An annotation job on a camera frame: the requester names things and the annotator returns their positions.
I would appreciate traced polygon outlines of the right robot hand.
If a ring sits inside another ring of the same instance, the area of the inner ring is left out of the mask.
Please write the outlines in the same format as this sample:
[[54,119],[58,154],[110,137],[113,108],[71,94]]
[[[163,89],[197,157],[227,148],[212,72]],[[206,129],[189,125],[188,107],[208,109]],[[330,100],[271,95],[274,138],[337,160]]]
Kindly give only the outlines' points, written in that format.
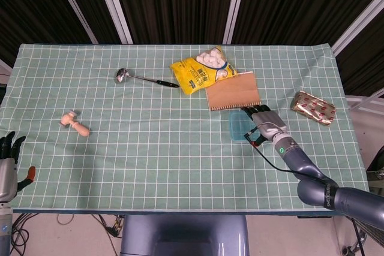
[[273,137],[279,133],[287,133],[287,125],[267,105],[242,107],[241,110],[255,123],[260,133],[260,136],[254,141],[256,146],[260,146],[264,141],[272,141]]

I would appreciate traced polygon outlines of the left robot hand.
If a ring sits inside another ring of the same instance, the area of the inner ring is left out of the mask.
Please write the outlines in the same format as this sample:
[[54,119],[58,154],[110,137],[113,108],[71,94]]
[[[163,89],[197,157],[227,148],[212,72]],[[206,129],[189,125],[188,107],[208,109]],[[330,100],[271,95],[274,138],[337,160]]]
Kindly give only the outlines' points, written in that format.
[[9,203],[18,192],[30,185],[35,179],[36,168],[30,166],[26,177],[17,180],[17,164],[20,147],[26,137],[21,136],[13,141],[15,132],[1,137],[1,203]]

